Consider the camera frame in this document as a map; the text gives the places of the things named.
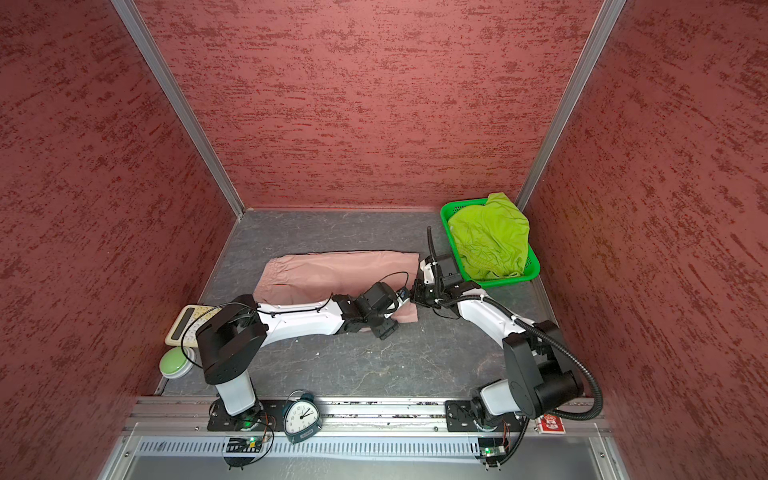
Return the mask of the pink shorts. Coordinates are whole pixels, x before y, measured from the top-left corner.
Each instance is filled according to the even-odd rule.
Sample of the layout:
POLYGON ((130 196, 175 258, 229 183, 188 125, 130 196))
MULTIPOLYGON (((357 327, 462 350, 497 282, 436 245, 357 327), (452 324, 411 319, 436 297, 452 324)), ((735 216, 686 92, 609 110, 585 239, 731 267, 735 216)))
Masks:
POLYGON ((396 251, 286 255, 267 263, 253 297, 259 303, 297 305, 333 294, 356 298, 378 281, 394 290, 410 288, 418 266, 418 254, 396 251))

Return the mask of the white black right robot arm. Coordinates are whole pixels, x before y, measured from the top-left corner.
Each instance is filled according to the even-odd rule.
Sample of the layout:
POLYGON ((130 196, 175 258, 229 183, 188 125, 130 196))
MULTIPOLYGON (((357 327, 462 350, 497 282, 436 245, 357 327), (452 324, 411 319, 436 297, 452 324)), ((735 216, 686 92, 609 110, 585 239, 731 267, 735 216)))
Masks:
POLYGON ((506 378, 478 390, 480 414, 538 418, 584 393, 583 369, 566 352, 554 323, 536 323, 516 314, 473 282, 439 290, 435 284, 418 280, 411 296, 421 306, 453 311, 502 349, 506 378))

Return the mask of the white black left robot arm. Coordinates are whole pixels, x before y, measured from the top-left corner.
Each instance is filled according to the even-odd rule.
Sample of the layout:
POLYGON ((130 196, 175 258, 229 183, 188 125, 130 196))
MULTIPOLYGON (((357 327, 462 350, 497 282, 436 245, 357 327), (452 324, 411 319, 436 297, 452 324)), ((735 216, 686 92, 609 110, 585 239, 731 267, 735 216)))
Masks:
POLYGON ((200 368, 206 383, 216 388, 226 413, 237 418, 258 404, 248 368, 261 347, 303 336, 364 329, 385 339, 397 330, 394 315, 409 299, 407 288, 395 290, 384 282, 357 297, 332 295, 294 306, 259 304, 241 295, 197 328, 200 368))

